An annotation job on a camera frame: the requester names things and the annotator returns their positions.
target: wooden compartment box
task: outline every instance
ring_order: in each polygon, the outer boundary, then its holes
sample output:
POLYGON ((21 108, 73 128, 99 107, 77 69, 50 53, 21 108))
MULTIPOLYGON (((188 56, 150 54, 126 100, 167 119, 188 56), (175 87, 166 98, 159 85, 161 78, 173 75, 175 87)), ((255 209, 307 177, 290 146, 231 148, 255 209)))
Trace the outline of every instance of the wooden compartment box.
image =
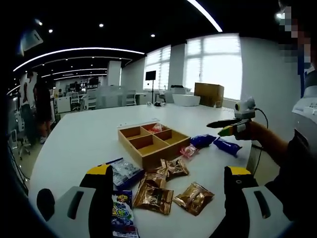
POLYGON ((131 157, 145 170, 160 166, 160 159, 173 160, 180 149, 190 144, 190 137, 163 126, 163 131, 150 133, 153 124, 118 130, 118 138, 131 157))

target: hand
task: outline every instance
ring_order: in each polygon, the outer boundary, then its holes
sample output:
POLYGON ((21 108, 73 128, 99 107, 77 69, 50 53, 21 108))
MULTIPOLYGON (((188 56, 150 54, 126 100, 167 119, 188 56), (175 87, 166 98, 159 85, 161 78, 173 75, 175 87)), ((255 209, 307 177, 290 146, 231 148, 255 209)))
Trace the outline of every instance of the hand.
POLYGON ((244 131, 234 135, 236 140, 258 140, 259 135, 266 130, 266 127, 254 121, 246 123, 246 126, 244 131))

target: window blind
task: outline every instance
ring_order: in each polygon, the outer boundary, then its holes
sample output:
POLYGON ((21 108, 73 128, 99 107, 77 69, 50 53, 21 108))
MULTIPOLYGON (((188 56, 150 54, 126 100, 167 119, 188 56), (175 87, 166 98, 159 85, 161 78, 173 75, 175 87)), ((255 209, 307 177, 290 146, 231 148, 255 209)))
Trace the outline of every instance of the window blind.
MULTIPOLYGON (((169 74, 169 59, 170 59, 170 48, 167 46, 151 53, 148 53, 145 62, 145 73, 149 71, 156 71, 156 78, 154 80, 154 89, 167 89, 168 87, 168 74, 169 74)), ((145 81, 143 79, 143 89, 152 90, 152 81, 145 81)))
POLYGON ((224 86, 224 97, 240 100, 242 59, 237 35, 207 36, 187 41, 184 86, 195 82, 224 86))

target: black ceiling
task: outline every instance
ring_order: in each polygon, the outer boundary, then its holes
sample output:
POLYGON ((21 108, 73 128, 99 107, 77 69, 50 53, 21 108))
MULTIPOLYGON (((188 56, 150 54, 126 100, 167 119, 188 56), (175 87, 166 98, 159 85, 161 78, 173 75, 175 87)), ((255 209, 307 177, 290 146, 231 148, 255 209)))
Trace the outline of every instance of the black ceiling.
MULTIPOLYGON (((278 24, 274 18, 278 12, 277 0, 197 2, 224 33, 278 40, 278 24)), ((148 53, 169 44, 183 43, 186 39, 217 34, 212 24, 186 0, 86 1, 65 5, 51 2, 41 10, 31 7, 30 11, 25 11, 31 17, 23 22, 23 29, 36 29, 44 42, 26 51, 23 57, 16 56, 12 70, 36 56, 63 49, 109 47, 148 53), (36 24, 35 19, 43 25, 36 24), (103 28, 99 27, 100 23, 104 24, 103 28)), ((125 66, 141 57, 143 55, 135 53, 101 50, 64 52, 32 61, 15 71, 13 77, 19 78, 31 68, 42 76, 75 69, 107 68, 109 60, 120 60, 125 66)), ((54 78, 56 75, 45 77, 45 80, 52 85, 54 78)), ((9 88, 15 83, 12 79, 9 88)))

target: cardboard box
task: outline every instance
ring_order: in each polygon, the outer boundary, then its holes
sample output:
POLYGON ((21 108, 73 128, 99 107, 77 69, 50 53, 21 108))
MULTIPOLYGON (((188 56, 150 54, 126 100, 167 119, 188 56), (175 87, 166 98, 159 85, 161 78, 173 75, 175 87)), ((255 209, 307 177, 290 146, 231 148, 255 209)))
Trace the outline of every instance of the cardboard box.
POLYGON ((118 138, 132 159, 145 170, 161 165, 160 159, 173 160, 179 156, 182 147, 189 146, 190 137, 166 126, 163 131, 150 133, 154 124, 118 130, 118 138))
POLYGON ((210 83, 195 83, 195 96, 200 96, 200 104, 217 108, 222 107, 224 87, 210 83))

